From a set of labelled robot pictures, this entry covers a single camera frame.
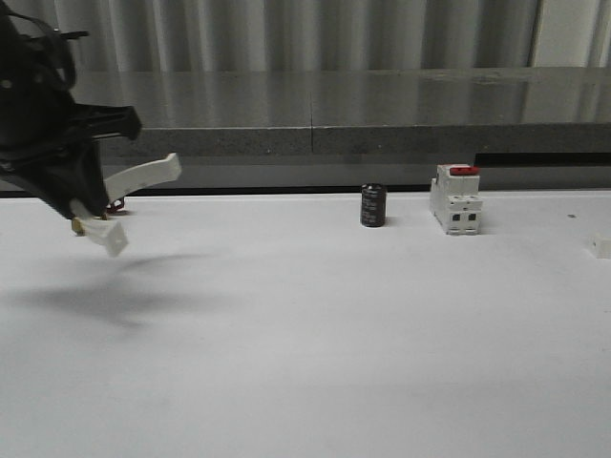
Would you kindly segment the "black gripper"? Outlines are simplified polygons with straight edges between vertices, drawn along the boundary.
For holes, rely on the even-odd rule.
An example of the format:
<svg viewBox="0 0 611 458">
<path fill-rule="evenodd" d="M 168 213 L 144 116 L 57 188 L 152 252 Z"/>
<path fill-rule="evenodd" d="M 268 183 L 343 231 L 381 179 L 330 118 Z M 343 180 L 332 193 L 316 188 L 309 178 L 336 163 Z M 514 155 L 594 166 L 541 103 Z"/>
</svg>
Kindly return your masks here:
<svg viewBox="0 0 611 458">
<path fill-rule="evenodd" d="M 30 18 L 40 35 L 14 26 L 18 13 L 1 11 L 1 178 L 42 199 L 66 219 L 78 201 L 93 217 L 113 198 L 101 171 L 103 137 L 138 137 L 134 107 L 77 103 L 69 40 L 44 21 Z"/>
</svg>

